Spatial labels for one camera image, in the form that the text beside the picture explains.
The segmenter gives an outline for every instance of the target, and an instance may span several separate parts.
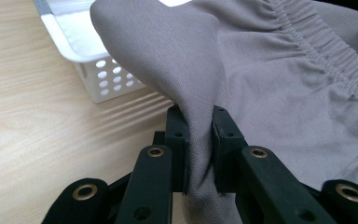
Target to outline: wood grain surface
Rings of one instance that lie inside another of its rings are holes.
[[[171,104],[148,88],[94,104],[33,1],[0,1],[0,223],[40,223],[72,182],[129,173]]]

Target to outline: white plastic basket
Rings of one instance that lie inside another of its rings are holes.
[[[34,0],[61,55],[73,62],[92,102],[113,99],[145,85],[112,59],[90,19],[95,0]]]

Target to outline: basket hole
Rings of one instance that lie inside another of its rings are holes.
[[[116,67],[113,69],[114,74],[119,74],[121,72],[121,67]]]
[[[100,60],[98,61],[95,66],[99,67],[99,68],[102,68],[106,65],[106,61],[105,60]]]
[[[101,95],[107,95],[107,93],[109,93],[109,90],[107,89],[101,91]]]
[[[130,87],[130,86],[132,86],[132,85],[133,85],[133,81],[132,81],[132,80],[126,83],[126,86],[127,86],[127,87]]]
[[[113,90],[115,90],[115,91],[121,90],[121,85],[116,85],[116,86],[113,88]]]
[[[107,75],[107,73],[105,71],[102,71],[102,72],[98,73],[98,78],[100,78],[100,79],[106,78],[106,75]]]
[[[102,82],[100,82],[100,87],[101,88],[105,88],[105,87],[107,87],[107,81],[102,81]]]
[[[121,77],[115,77],[115,78],[113,78],[113,81],[114,81],[115,83],[118,83],[118,82],[121,81]]]

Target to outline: gray cloth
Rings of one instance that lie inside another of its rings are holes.
[[[90,13],[109,53],[185,115],[188,223],[241,222],[233,195],[213,184],[213,105],[299,181],[358,183],[358,54],[312,2],[98,0]]]

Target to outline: gathered fabric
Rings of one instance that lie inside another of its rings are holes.
[[[358,53],[313,2],[97,0],[90,13],[112,57],[185,116],[188,223],[241,223],[213,183],[214,105],[300,182],[358,183]]]

